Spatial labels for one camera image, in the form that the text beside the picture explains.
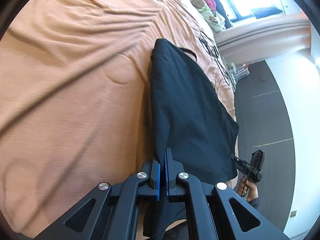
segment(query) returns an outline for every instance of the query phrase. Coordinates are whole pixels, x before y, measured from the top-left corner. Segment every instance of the bed sheet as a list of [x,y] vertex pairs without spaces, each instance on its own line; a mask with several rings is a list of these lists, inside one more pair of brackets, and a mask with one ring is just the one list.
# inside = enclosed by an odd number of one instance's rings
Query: bed sheet
[[150,55],[192,50],[235,118],[234,96],[180,0],[30,0],[0,42],[0,209],[36,236],[102,181],[153,156]]

